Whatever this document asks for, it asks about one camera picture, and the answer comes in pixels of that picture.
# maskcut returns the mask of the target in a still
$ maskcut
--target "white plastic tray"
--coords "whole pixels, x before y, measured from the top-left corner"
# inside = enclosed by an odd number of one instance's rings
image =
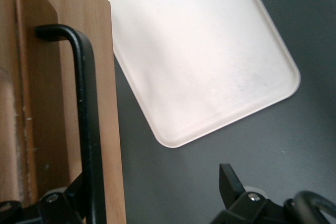
[[[260,0],[109,1],[115,55],[164,146],[244,118],[299,85]]]

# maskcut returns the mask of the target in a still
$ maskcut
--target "screw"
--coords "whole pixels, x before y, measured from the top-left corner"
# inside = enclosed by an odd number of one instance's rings
[[[50,195],[47,199],[46,199],[46,202],[48,203],[51,203],[51,202],[54,202],[55,200],[58,199],[58,195],[57,194],[53,194],[53,195]]]
[[[252,201],[259,201],[260,197],[257,194],[251,193],[248,195],[248,197],[252,200]]]
[[[3,205],[2,207],[0,207],[0,212],[4,212],[7,210],[10,210],[12,208],[11,204],[8,202],[7,204]]]

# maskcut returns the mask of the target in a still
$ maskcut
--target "wooden board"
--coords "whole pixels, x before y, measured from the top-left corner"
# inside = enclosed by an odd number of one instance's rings
[[[114,78],[114,62],[112,50],[111,13],[107,0],[49,0],[58,13],[58,20],[85,33],[90,39],[96,59],[98,108],[104,183],[106,192],[106,208],[108,223],[125,223],[124,193],[122,166],[117,117],[116,85]],[[9,85],[7,95],[14,98],[14,113],[1,113],[1,122],[11,123],[14,128],[9,131],[6,140],[10,144],[6,152],[10,153],[6,165],[15,174],[1,171],[0,200],[17,199],[31,204],[29,195],[29,168],[25,156],[25,128],[23,117],[22,89],[19,75],[18,44],[16,36],[15,0],[0,0],[0,70]],[[70,180],[81,172],[79,135],[75,93],[74,64],[71,47],[68,43],[60,43],[61,75],[64,94],[65,129],[69,159]]]
[[[59,43],[35,36],[35,27],[57,24],[47,0],[16,0],[29,198],[70,184]]]

